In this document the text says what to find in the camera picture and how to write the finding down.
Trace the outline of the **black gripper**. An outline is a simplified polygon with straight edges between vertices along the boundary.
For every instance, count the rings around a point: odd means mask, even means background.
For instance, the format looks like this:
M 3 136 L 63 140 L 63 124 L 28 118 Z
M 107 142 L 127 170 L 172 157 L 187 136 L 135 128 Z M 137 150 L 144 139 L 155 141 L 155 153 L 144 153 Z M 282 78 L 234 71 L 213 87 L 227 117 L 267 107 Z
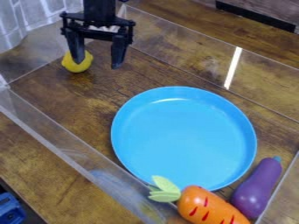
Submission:
M 65 35 L 75 63 L 80 64 L 85 59 L 84 38 L 112 40 L 111 68 L 120 68 L 127 54 L 127 41 L 133 40 L 136 23 L 116 15 L 116 0 L 83 0 L 83 12 L 63 12 L 60 17 L 60 34 Z

